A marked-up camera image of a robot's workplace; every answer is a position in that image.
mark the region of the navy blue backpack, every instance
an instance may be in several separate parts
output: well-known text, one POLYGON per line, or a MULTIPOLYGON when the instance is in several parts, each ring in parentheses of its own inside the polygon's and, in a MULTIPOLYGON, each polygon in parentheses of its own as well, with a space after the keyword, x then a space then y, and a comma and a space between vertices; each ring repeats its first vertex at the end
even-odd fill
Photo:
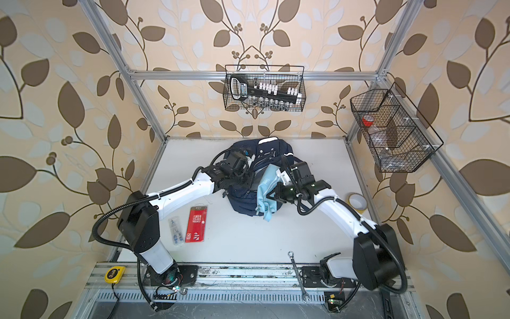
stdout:
MULTIPOLYGON (((256 172, 256 175, 251 188, 234 188, 229 186, 223 193, 223 197, 228 197, 232 208, 238 213, 257 216, 257 187, 264 174, 264 169, 269 164, 281 167, 282 155, 287 155, 287 160, 291 165, 294 161, 300 162, 300 160, 292 154, 292 146, 277 137, 241 140, 235 142, 231 147, 247 150, 249 157, 255 154, 255 159, 251 163, 249 170, 256 172)), ((228 157, 228 154, 229 152, 225 153, 225 159, 228 157)), ((281 203, 276 203, 277 209, 280 209, 281 206, 281 203)))

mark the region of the black cable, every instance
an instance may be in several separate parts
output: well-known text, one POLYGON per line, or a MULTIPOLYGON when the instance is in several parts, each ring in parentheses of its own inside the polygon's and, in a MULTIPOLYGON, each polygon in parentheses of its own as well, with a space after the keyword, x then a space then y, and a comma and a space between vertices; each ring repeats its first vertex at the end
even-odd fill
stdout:
POLYGON ((382 284, 380 286, 381 289, 383 290, 386 290, 388 292, 393 292, 393 293, 404 293, 406 290, 407 290, 407 275, 405 274, 405 268, 404 268, 404 265, 402 264, 402 261, 400 261, 400 259, 397 257, 397 255, 395 254, 395 252, 393 251, 393 249, 388 245, 388 243, 386 243, 386 241, 376 232, 375 229, 373 229, 370 225, 367 224, 367 222, 365 221, 361 221, 361 216, 346 202, 344 202, 343 200, 341 200, 340 198, 335 198, 333 196, 326 196, 324 198, 321 198, 320 200, 318 200, 314 206, 312 206, 307 212, 305 212, 305 215, 308 215, 310 214, 312 211, 314 211, 317 207, 319 207, 320 204, 324 203, 325 201, 336 201, 337 203, 343 205, 345 208, 347 208, 347 210, 358 220, 361 222, 361 225, 363 225, 368 231, 370 234, 372 234, 372 236, 375 237, 375 239, 378 241, 377 243, 383 248, 385 249, 388 254, 390 255, 391 259, 393 260, 393 262, 395 263, 395 265, 397 266, 397 269, 398 269, 398 272, 400 274, 400 278, 401 278, 401 286, 399 289, 395 289, 393 287, 390 287, 388 286, 387 284, 382 284))
POLYGON ((140 276, 140 259, 136 260, 136 278, 138 279, 138 287, 140 287, 140 291, 142 292, 142 296, 147 300, 149 306, 154 309, 154 311, 158 311, 158 306, 149 298, 145 288, 143 288, 142 278, 140 276))
POLYGON ((110 312, 110 315, 108 316, 107 319, 112 319, 113 318, 113 314, 115 313, 115 310, 117 309, 117 306, 119 305, 119 301, 120 301, 120 297, 115 292, 115 289, 113 289, 113 286, 115 286, 114 283, 112 284, 112 291, 113 291, 113 295, 115 296, 115 298, 117 298, 117 301, 115 302, 115 305, 112 308, 112 312, 110 312))
POLYGON ((241 153, 244 152, 242 149, 239 149, 239 148, 229 148, 229 149, 226 149, 225 151, 222 151, 220 152, 218 155, 216 155, 213 160, 211 161, 211 165, 214 165, 214 162, 218 159, 218 157, 220 157, 221 155, 225 154, 226 152, 229 152, 229 151, 240 151, 241 153))
POLYGON ((347 306, 347 304, 352 300, 352 298, 354 297, 354 295, 356 294, 356 292, 358 292, 359 288, 361 286, 361 282, 358 282, 358 284, 356 285, 356 287, 354 288, 354 290, 350 293, 349 297, 347 297, 347 299, 344 301, 343 304, 341 304, 339 307, 337 307, 338 311, 340 312, 340 310, 342 310, 343 308, 345 308, 345 306, 347 306))
POLYGON ((94 226, 92 226, 92 237, 94 237, 94 239, 97 242, 100 242, 102 244, 109 245, 109 246, 120 247, 120 248, 125 248, 125 249, 129 249, 130 251, 133 251, 133 249, 131 249, 131 246, 126 244, 126 243, 111 241, 111 240, 107 240, 105 238, 102 238, 101 235, 99 235, 99 233, 97 231, 99 229, 99 226, 101 225, 101 223, 103 223, 111 215, 115 214, 116 212, 119 212, 119 211, 123 210, 124 208, 130 207, 130 206, 139 205, 139 204, 142 204, 142 203, 147 203, 147 202, 156 200, 156 199, 161 198, 163 196, 167 196, 169 194, 175 193, 176 191, 179 191, 179 190, 182 190, 182 189, 188 187, 189 185, 191 185, 193 183, 192 181, 195 180, 196 176, 198 175, 198 172, 201 169, 203 169, 202 166, 197 167, 197 169, 193 173, 193 177, 191 178, 191 180, 187 181, 186 183, 184 183, 181 186, 177 186, 176 188, 169 189, 167 191, 159 193, 158 195, 153 195, 153 196, 150 196, 150 197, 145 197, 145 198, 136 200, 136 201, 131 202, 131 203, 120 205, 119 207, 115 207, 114 209, 110 210, 108 213, 104 214, 98 220, 96 220, 94 226))

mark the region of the wire mesh basket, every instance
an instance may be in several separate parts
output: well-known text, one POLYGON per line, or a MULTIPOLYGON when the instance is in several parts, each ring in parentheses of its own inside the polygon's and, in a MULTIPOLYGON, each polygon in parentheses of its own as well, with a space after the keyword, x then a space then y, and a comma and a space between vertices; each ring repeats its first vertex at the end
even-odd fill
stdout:
POLYGON ((228 64, 223 87, 225 110, 302 112, 307 99, 303 72, 304 66, 296 65, 228 64))
POLYGON ((352 97, 351 109, 379 171, 412 173, 444 143, 418 108, 416 115, 409 115, 396 93, 401 90, 392 90, 394 85, 352 97), (430 127, 440 142, 429 140, 418 121, 430 127))

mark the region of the yellow tape measure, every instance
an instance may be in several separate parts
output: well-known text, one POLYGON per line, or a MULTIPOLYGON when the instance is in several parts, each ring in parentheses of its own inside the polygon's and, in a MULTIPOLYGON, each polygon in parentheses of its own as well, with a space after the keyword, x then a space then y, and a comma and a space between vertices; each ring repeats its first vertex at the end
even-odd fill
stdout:
POLYGON ((120 281, 120 277, 124 274, 126 267, 124 266, 114 266, 111 267, 110 270, 105 274, 105 281, 109 284, 116 284, 120 281))

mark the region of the wallpaper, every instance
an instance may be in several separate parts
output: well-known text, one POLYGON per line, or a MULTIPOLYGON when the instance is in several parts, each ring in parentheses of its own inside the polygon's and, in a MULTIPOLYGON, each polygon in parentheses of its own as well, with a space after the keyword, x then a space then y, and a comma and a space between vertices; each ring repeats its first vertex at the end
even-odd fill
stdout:
POLYGON ((148 80, 142 88, 168 136, 194 138, 344 136, 354 119, 349 99, 366 90, 363 81, 309 81, 303 112, 277 112, 243 105, 225 110, 219 81, 148 80))
POLYGON ((97 0, 136 70, 216 64, 375 71, 403 0, 97 0))
MULTIPOLYGON (((388 73, 506 233, 509 15, 508 1, 425 1, 388 73)), ((381 220, 399 233, 424 312, 431 319, 507 317, 510 278, 432 163, 382 174, 361 135, 353 146, 381 220)))
POLYGON ((0 30, 2 317, 64 318, 160 144, 76 1, 2 0, 0 30))
POLYGON ((382 174, 360 142, 352 143, 356 158, 381 221, 397 232, 422 313, 430 319, 508 317, 510 278, 434 165, 382 174))
POLYGON ((439 132, 446 154, 506 234, 509 43, 508 1, 438 2, 420 11, 389 75, 439 132))

